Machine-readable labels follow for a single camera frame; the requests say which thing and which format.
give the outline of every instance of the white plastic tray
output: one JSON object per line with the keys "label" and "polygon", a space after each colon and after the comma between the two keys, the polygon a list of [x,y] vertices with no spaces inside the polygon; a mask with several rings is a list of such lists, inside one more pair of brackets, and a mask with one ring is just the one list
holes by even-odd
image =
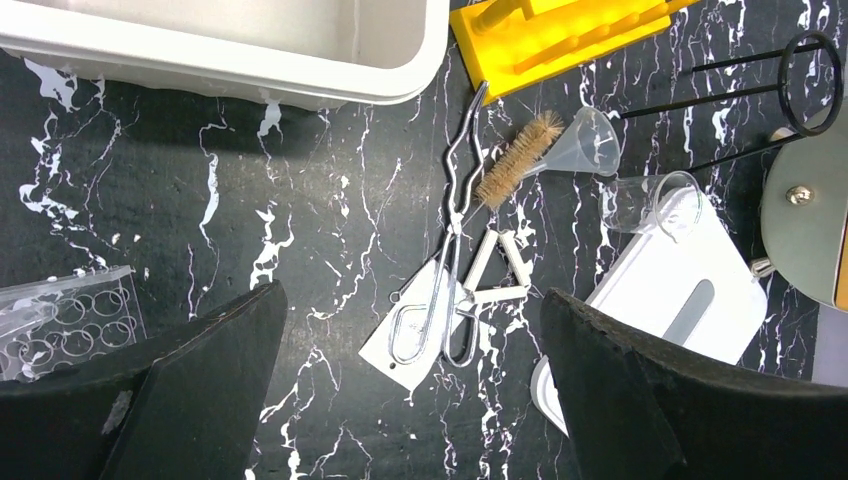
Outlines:
{"label": "white plastic tray", "polygon": [[[683,347],[735,365],[765,320],[767,298],[706,198],[688,238],[675,244],[665,235],[636,235],[586,303],[662,338],[702,280],[712,283],[714,298]],[[530,389],[536,407],[567,435],[547,357]]]}
{"label": "white plastic tray", "polygon": [[317,110],[417,95],[448,13],[448,0],[5,0],[0,47],[83,78]]}

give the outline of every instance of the white scale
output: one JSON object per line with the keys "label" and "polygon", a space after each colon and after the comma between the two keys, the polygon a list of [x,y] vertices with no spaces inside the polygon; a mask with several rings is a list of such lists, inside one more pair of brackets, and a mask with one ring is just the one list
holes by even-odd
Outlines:
{"label": "white scale", "polygon": [[[631,327],[735,365],[765,320],[767,299],[712,205],[703,200],[701,219],[685,240],[636,235],[586,303]],[[547,357],[536,365],[530,391],[536,407],[567,435]]]}

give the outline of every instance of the metal tongs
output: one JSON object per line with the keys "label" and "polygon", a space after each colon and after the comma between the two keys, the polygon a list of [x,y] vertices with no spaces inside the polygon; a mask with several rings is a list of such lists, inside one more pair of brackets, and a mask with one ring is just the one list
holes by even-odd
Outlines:
{"label": "metal tongs", "polygon": [[[445,328],[442,333],[442,355],[445,357],[445,360],[448,361],[454,367],[465,367],[471,363],[471,360],[474,358],[474,349],[477,345],[477,336],[479,333],[479,323],[477,317],[471,312],[465,312],[458,310],[456,308],[456,285],[457,285],[457,275],[459,270],[459,252],[461,250],[461,240],[462,240],[462,220],[465,218],[465,215],[468,213],[469,208],[471,207],[471,193],[473,189],[474,181],[477,180],[483,174],[483,151],[480,147],[480,137],[477,131],[478,118],[480,116],[480,110],[483,108],[483,98],[486,96],[486,92],[489,89],[489,83],[485,80],[480,84],[480,88],[477,89],[477,93],[474,95],[474,99],[471,101],[471,105],[469,105],[468,110],[465,112],[465,117],[462,121],[462,127],[459,130],[459,133],[454,137],[450,146],[448,147],[447,153],[445,153],[445,166],[448,170],[448,198],[447,198],[447,213],[448,213],[448,221],[449,224],[445,229],[445,237],[442,242],[442,251],[439,254],[439,264],[436,267],[436,274],[434,276],[433,281],[433,294],[430,298],[429,304],[426,306],[427,309],[427,317],[424,321],[424,326],[421,331],[421,338],[418,342],[418,347],[415,353],[406,358],[400,357],[400,355],[395,352],[395,339],[400,334],[401,323],[403,320],[403,316],[411,310],[424,310],[424,305],[409,305],[407,307],[402,308],[397,316],[394,319],[394,328],[393,334],[391,336],[391,341],[389,343],[389,353],[392,355],[394,360],[401,365],[409,365],[416,360],[418,360],[421,355],[424,353],[426,349],[428,340],[430,338],[430,331],[432,330],[433,321],[436,317],[436,304],[439,300],[439,294],[441,293],[442,287],[442,275],[445,271],[445,264],[447,262],[448,251],[453,246],[453,257],[451,259],[451,269],[448,274],[448,301],[447,301],[447,315],[445,316]],[[475,167],[474,170],[465,178],[465,182],[462,187],[462,191],[460,192],[461,204],[457,204],[457,201],[454,197],[457,196],[458,184],[459,180],[456,177],[456,164],[453,161],[453,155],[456,151],[459,144],[466,137],[469,138],[471,147],[473,149],[473,156],[475,157]],[[469,319],[471,322],[471,332],[468,338],[468,343],[465,345],[465,353],[460,358],[454,358],[451,355],[450,348],[450,338],[453,333],[453,317],[454,314],[460,314]]]}

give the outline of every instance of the white ceramic tube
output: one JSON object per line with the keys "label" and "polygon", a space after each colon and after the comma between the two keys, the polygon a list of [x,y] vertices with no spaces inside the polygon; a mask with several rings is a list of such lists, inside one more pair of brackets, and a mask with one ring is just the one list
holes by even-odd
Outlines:
{"label": "white ceramic tube", "polygon": [[489,258],[492,256],[492,251],[495,249],[495,242],[497,241],[498,232],[486,230],[486,235],[483,236],[483,243],[477,249],[477,256],[474,257],[471,270],[468,271],[465,282],[463,282],[463,286],[469,292],[477,290],[477,285],[480,284],[480,278],[483,276],[483,271],[486,270],[486,265],[489,263]]}
{"label": "white ceramic tube", "polygon": [[474,304],[505,302],[517,298],[525,298],[530,289],[517,285],[515,287],[491,288],[474,292]]}
{"label": "white ceramic tube", "polygon": [[515,274],[518,284],[522,287],[530,286],[530,271],[527,264],[521,259],[521,252],[518,251],[518,245],[515,243],[515,231],[506,230],[498,236],[501,246],[506,253],[506,258],[509,260],[509,267],[512,273]]}

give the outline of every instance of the brush bristles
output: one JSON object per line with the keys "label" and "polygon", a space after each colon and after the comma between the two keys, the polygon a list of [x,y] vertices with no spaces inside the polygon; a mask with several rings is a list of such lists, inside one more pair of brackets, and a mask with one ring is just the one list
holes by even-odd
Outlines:
{"label": "brush bristles", "polygon": [[559,115],[548,110],[528,123],[474,191],[480,203],[497,210],[562,133]]}

